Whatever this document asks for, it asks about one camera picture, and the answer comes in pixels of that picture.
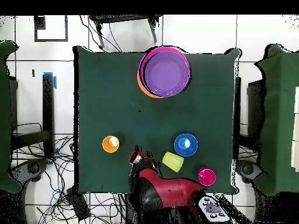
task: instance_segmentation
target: stacked bowls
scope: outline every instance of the stacked bowls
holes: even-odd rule
[[[188,86],[191,70],[183,51],[176,47],[156,47],[142,58],[137,72],[141,90],[153,98],[174,96]]]

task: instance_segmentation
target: orange cup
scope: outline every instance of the orange cup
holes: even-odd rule
[[[102,143],[104,151],[114,153],[119,148],[119,139],[115,136],[107,136]]]

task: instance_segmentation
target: orange bowl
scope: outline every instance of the orange bowl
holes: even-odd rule
[[[156,98],[156,99],[159,99],[159,98],[163,98],[161,96],[157,96],[157,95],[154,95],[152,93],[150,93],[142,84],[142,82],[140,81],[140,77],[139,77],[139,70],[137,72],[137,82],[138,82],[138,85],[140,87],[140,89],[149,97],[152,97],[152,98]]]
[[[103,146],[103,149],[104,149],[104,151],[106,151],[106,152],[108,152],[108,153],[114,153],[115,151],[117,151],[117,149],[119,148],[119,139],[117,138],[117,140],[118,140],[118,144],[116,145],[116,146],[112,146],[111,144],[110,144],[110,139],[112,138],[112,137],[115,137],[115,136],[107,136],[107,137],[105,137],[104,138],[104,140],[103,140],[103,143],[102,143],[102,146]]]

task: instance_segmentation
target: white tile floor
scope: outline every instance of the white tile floor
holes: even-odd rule
[[[55,25],[46,17],[46,27]],[[88,17],[82,16],[82,22],[89,25]],[[52,72],[57,77],[57,88],[54,90],[55,112],[55,138],[73,134],[74,116],[74,59],[72,46],[85,46],[92,51],[100,51],[98,35],[95,31],[88,32],[82,24],[79,16],[68,16],[68,42],[34,42],[33,16],[0,16],[0,40],[12,40],[19,49],[11,54],[7,61],[9,73],[16,76],[19,81],[18,89],[18,123],[38,122],[42,124],[41,114],[41,75],[43,72]],[[241,122],[248,122],[248,104],[246,89],[249,82],[262,78],[261,72],[254,66],[254,62],[261,60],[265,47],[270,43],[280,43],[286,49],[296,51],[299,49],[299,20],[295,15],[164,15],[159,18],[159,26],[156,28],[158,42],[155,44],[148,26],[147,20],[136,20],[110,25],[114,38],[124,52],[145,51],[156,45],[178,46],[189,53],[220,53],[223,54],[230,48],[238,47],[242,50],[239,63],[239,76],[242,78],[241,96]],[[58,34],[46,34],[53,39]],[[109,25],[104,24],[102,33],[115,45],[110,33]],[[104,40],[105,50],[108,52],[116,49]],[[19,132],[38,131],[37,126],[24,126]],[[241,126],[241,132],[246,134],[245,125]],[[71,155],[69,148],[64,148],[64,153]],[[19,159],[24,155],[18,153]],[[74,174],[71,170],[74,165],[67,165],[69,171],[63,176],[66,187],[74,182]],[[58,187],[57,171],[53,165],[47,166],[47,173],[51,177],[52,186]],[[235,185],[239,189],[236,195],[226,195],[241,212],[249,219],[255,214],[255,195],[250,185],[244,184],[239,175],[235,175]],[[48,208],[53,191],[50,180],[46,174],[37,183],[30,183],[26,193],[26,213],[29,224],[37,224],[41,213]],[[95,215],[109,215],[110,204],[113,202],[111,194],[88,194],[87,201]],[[111,215],[116,214],[117,209],[111,207]],[[86,224],[105,224],[104,221],[91,217]],[[113,218],[113,224],[120,224],[120,214]],[[66,224],[56,221],[53,224]]]

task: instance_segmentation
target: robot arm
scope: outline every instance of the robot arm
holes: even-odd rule
[[[230,217],[213,198],[205,195],[198,183],[185,178],[158,177],[154,170],[155,161],[140,152],[132,153],[129,163],[132,164],[129,178],[131,203],[138,218],[146,214],[154,216],[157,212],[172,208],[182,224],[190,218],[187,211],[197,224],[230,221]]]

